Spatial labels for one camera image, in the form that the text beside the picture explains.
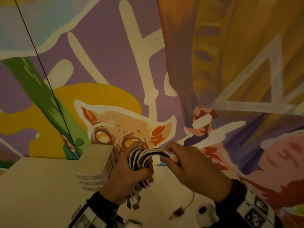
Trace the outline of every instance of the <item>painted cat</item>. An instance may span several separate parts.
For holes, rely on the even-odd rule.
[[[88,105],[79,100],[74,101],[74,106],[88,128],[91,142],[113,145],[116,161],[119,154],[135,141],[155,148],[175,136],[174,115],[165,122],[157,122],[117,106]]]

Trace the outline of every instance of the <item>cat eye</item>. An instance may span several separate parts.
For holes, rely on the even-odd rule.
[[[108,135],[105,131],[96,131],[95,137],[102,144],[109,144],[112,141],[111,136]]]
[[[129,148],[130,146],[131,146],[131,144],[133,143],[133,142],[139,142],[139,140],[138,139],[136,139],[136,138],[128,138],[128,139],[126,139],[125,141],[124,141],[124,145],[127,147],[127,148]]]

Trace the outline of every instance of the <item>hand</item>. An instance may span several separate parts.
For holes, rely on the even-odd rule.
[[[193,146],[181,146],[171,141],[165,150],[180,159],[180,166],[173,160],[161,157],[181,184],[215,202],[223,201],[232,188],[232,180],[224,175],[209,158]]]
[[[148,168],[142,168],[138,171],[131,170],[128,156],[136,147],[148,149],[148,145],[146,143],[133,142],[125,152],[120,154],[118,162],[113,169],[109,180],[99,191],[100,194],[110,202],[118,205],[123,204],[127,199],[127,196],[134,190],[134,187],[139,181],[154,181],[152,178],[154,173],[152,159],[150,159]]]

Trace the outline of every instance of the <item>painted wall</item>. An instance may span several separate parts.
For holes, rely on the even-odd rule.
[[[15,16],[0,34],[3,153],[118,157],[173,139],[304,224],[303,0],[17,3],[37,53],[0,2]]]

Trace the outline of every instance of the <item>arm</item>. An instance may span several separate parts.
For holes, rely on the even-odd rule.
[[[112,227],[116,221],[123,223],[122,218],[116,216],[119,205],[126,201],[127,196],[131,194],[139,181],[149,180],[150,182],[153,182],[152,175],[154,171],[152,159],[150,160],[149,168],[133,171],[129,166],[128,155],[132,150],[139,146],[148,149],[147,144],[143,142],[134,142],[126,152],[122,153],[107,183],[99,192],[93,194],[85,206],[80,209],[69,225],[69,228],[75,227],[75,224],[77,224],[86,209],[92,211],[102,220],[99,222],[99,224],[101,224],[100,227],[103,227],[102,225],[111,225]]]
[[[222,227],[222,225],[227,226],[227,224],[239,225],[244,228],[253,227],[245,220],[245,217],[248,216],[246,209],[252,208],[250,205],[246,205],[246,202],[249,202],[248,196],[251,195],[251,198],[255,199],[255,193],[250,186],[238,180],[229,179],[195,147],[181,146],[176,142],[170,142],[164,149],[173,151],[180,159],[180,163],[177,165],[174,161],[161,157],[161,161],[167,164],[179,181],[190,190],[215,202],[219,221],[212,227]],[[275,221],[274,227],[281,228],[281,220],[270,207],[269,210],[272,211],[272,218]]]

